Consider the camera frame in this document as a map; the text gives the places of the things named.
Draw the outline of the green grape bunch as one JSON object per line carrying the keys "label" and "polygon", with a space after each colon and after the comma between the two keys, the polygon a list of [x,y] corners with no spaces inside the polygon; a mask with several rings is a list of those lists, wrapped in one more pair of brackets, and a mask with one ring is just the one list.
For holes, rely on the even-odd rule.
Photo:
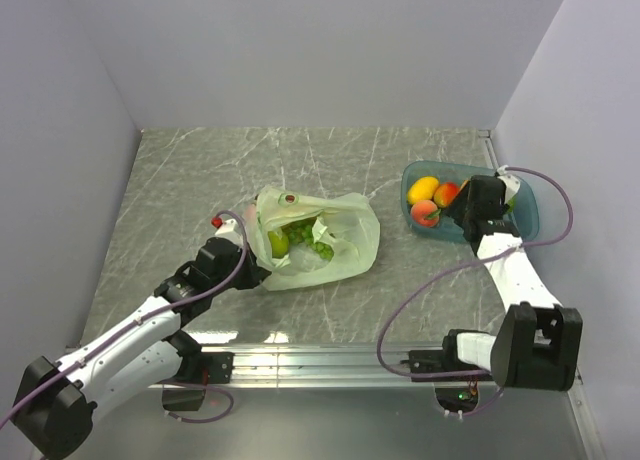
{"label": "green grape bunch", "polygon": [[331,260],[334,256],[333,248],[324,242],[316,241],[313,237],[313,226],[317,218],[291,222],[282,227],[283,233],[293,245],[305,245],[323,260]]}

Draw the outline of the green fruit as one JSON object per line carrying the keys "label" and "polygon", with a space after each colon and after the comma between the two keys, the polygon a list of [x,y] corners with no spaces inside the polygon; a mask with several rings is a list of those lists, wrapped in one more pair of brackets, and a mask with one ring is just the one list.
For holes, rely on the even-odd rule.
{"label": "green fruit", "polygon": [[276,259],[284,258],[288,252],[290,247],[290,240],[288,235],[281,229],[271,230],[267,233],[272,257]]}

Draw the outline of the green printed plastic bag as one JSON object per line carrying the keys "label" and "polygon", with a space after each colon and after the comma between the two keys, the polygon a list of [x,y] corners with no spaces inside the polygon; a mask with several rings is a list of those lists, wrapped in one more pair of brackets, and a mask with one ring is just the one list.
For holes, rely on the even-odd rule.
{"label": "green printed plastic bag", "polygon": [[[268,291],[347,279],[367,272],[376,260],[380,222],[369,200],[359,193],[326,199],[268,186],[253,202],[257,205],[257,224],[246,225],[246,229],[257,264],[270,272],[263,282]],[[333,258],[323,260],[305,245],[291,243],[284,258],[273,258],[267,233],[311,217],[317,218],[314,239],[329,244]]]}

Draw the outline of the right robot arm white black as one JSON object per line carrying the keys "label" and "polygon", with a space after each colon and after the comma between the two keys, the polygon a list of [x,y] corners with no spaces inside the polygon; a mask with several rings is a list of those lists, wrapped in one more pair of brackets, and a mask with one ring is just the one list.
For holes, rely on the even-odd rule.
{"label": "right robot arm white black", "polygon": [[495,335],[450,331],[440,366],[457,380],[478,367],[501,387],[567,391],[574,383],[583,320],[543,284],[527,255],[529,242],[505,217],[519,187],[511,174],[474,175],[446,209],[491,276],[505,316]]}

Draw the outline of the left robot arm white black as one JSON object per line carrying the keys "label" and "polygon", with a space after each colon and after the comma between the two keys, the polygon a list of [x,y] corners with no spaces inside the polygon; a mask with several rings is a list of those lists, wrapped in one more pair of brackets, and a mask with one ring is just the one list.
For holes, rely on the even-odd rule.
{"label": "left robot arm white black", "polygon": [[244,238],[212,237],[131,315],[56,361],[39,357],[22,376],[12,423],[47,459],[64,459],[88,438],[98,419],[154,384],[206,390],[229,380],[229,365],[214,361],[184,330],[229,290],[260,285]]}

